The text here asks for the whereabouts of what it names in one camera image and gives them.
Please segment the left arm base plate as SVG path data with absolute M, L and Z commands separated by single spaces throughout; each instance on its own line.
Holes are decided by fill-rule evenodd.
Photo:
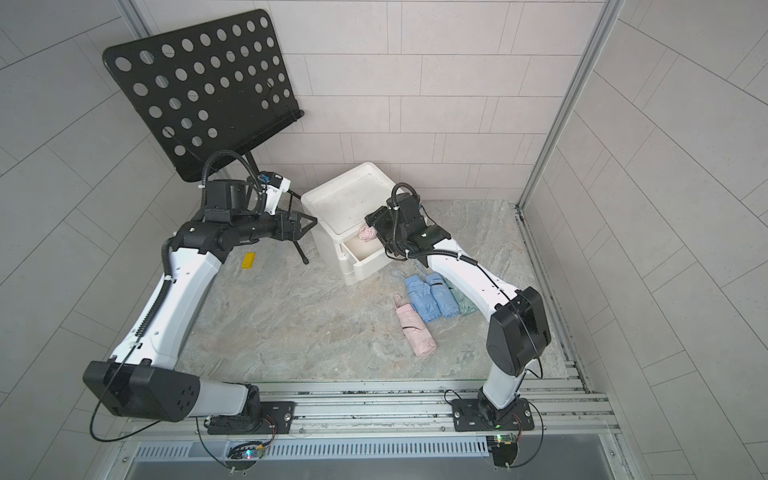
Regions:
M 246 406 L 239 415 L 212 416 L 203 425 L 209 435 L 288 434 L 296 406 L 290 401 L 265 402 L 258 410 Z

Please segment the white three-drawer cabinet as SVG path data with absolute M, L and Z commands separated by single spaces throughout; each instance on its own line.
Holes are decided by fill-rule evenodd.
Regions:
M 366 162 L 302 195 L 304 211 L 318 223 L 311 234 L 320 257 L 345 284 L 363 281 L 390 263 L 377 238 L 359 237 L 365 217 L 385 205 L 395 183 Z

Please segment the pink umbrella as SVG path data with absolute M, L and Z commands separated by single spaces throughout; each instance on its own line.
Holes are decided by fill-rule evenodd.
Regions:
M 374 227 L 362 225 L 358 231 L 358 238 L 363 242 L 371 242 L 377 238 L 377 231 Z
M 393 296 L 393 302 L 401 330 L 415 356 L 424 358 L 432 354 L 437 349 L 437 343 L 419 314 L 399 294 Z

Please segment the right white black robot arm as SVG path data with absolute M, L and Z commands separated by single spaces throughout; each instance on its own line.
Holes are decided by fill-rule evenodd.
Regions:
M 402 327 L 415 352 L 429 353 L 434 347 L 427 323 L 460 314 L 458 294 L 487 320 L 492 367 L 478 394 L 478 412 L 491 428 L 500 428 L 520 397 L 526 374 L 543 373 L 541 355 L 551 334 L 540 293 L 504 282 L 467 255 L 432 221 L 419 195 L 402 184 L 384 206 L 366 216 L 361 232 L 375 234 L 388 258 L 417 261 L 429 271 L 405 278 L 408 302 L 398 310 L 406 317 Z

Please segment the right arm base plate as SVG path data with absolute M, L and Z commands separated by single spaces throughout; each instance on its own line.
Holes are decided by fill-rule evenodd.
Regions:
M 514 400 L 504 409 L 479 399 L 456 398 L 449 405 L 457 432 L 526 432 L 535 428 L 530 403 L 524 398 Z

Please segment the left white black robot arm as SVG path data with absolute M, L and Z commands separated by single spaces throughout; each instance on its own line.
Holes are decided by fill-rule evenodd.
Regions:
M 295 243 L 317 223 L 282 209 L 225 222 L 186 222 L 163 243 L 163 273 L 140 318 L 107 360 L 91 362 L 83 374 L 98 406 L 115 416 L 155 422 L 206 417 L 213 434 L 266 425 L 257 386 L 205 381 L 175 366 L 229 253 L 263 238 Z

